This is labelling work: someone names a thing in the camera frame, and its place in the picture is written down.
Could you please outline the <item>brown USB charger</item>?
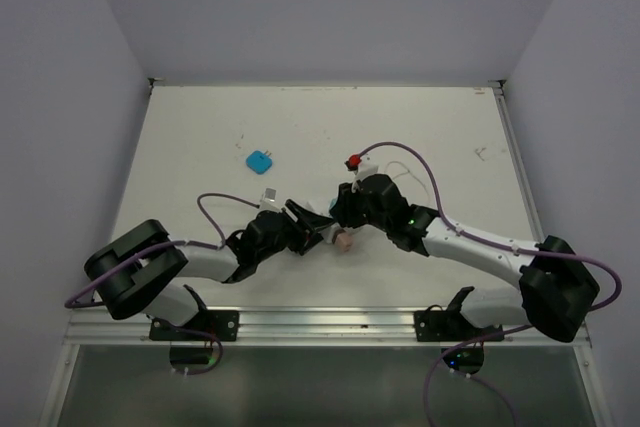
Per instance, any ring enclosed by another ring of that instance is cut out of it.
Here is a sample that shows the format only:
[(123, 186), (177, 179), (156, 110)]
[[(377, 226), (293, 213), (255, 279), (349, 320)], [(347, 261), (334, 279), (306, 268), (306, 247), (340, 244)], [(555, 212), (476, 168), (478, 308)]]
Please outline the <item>brown USB charger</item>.
[(333, 244), (341, 252), (347, 252), (353, 245), (353, 237), (349, 232), (339, 231), (334, 236)]

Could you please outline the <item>blue plug adapter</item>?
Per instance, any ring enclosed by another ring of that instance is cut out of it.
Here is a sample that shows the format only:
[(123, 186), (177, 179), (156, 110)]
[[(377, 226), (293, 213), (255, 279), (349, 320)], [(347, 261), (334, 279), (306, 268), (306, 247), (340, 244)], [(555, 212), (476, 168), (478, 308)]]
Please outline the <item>blue plug adapter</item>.
[(268, 151), (255, 150), (245, 160), (246, 166), (257, 175), (264, 175), (273, 167), (273, 160)]

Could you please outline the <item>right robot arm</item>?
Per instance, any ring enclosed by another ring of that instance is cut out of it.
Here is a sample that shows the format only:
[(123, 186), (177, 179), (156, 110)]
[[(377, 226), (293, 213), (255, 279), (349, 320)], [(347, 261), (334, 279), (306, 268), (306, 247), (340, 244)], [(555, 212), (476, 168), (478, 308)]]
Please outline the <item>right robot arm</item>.
[(600, 292), (584, 260), (564, 240), (510, 240), (447, 221), (435, 209), (409, 203), (386, 174), (341, 184), (330, 214), (342, 227), (375, 227), (403, 251), (465, 264), (514, 289), (468, 293), (445, 316), (447, 331), (457, 339), (492, 324), (526, 323), (569, 343)]

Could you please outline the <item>teal USB charger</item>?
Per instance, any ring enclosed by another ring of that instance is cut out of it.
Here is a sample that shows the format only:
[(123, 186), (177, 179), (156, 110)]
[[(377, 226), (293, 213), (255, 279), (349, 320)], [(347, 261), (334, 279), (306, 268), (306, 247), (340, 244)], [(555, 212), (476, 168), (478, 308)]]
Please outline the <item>teal USB charger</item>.
[(336, 202), (337, 202), (337, 198), (333, 198), (333, 199), (331, 199), (331, 201), (329, 203), (327, 212), (328, 212), (329, 216), (331, 216), (331, 217), (333, 217), (332, 209), (334, 208)]

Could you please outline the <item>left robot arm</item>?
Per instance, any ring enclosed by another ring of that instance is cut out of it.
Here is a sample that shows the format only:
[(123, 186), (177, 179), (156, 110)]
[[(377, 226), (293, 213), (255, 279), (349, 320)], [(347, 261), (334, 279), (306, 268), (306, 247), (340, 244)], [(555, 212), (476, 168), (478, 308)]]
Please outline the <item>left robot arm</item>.
[(278, 205), (265, 195), (251, 206), (256, 217), (217, 244), (173, 240), (159, 221), (142, 222), (85, 262), (90, 283), (83, 291), (97, 293), (115, 320), (145, 314), (171, 323), (185, 339), (201, 337), (208, 326), (206, 305), (178, 279), (239, 283), (285, 250), (305, 255), (336, 226), (333, 218), (292, 200)]

